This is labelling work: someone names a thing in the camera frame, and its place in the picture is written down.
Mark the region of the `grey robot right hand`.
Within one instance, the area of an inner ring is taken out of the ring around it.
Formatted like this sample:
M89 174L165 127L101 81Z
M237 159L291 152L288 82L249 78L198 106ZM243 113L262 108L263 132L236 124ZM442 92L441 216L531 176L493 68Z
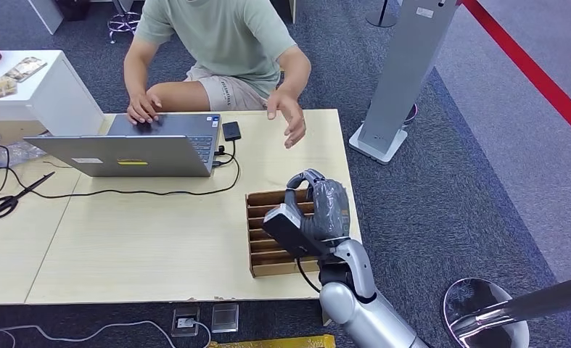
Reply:
M284 203L300 213L296 189L308 182L307 197L313 200L313 215L302 217L301 233L315 241L348 239L350 237L350 207L344 186L309 168L287 182Z

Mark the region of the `person's left hand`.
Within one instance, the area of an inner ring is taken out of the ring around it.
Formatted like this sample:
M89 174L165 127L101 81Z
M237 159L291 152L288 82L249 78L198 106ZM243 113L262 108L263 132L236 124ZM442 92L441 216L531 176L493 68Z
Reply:
M286 137L284 146L286 149L291 149L306 133L303 110L290 92L278 90L274 91L267 99L268 119L274 120L278 111L281 112L288 124L284 131Z

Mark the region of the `person's right hand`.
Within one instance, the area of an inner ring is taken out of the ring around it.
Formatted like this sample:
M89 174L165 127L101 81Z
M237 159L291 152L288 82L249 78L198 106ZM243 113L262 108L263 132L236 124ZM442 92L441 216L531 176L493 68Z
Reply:
M158 120L161 108L161 100L156 94L134 92L129 95L126 117L132 125L153 123Z

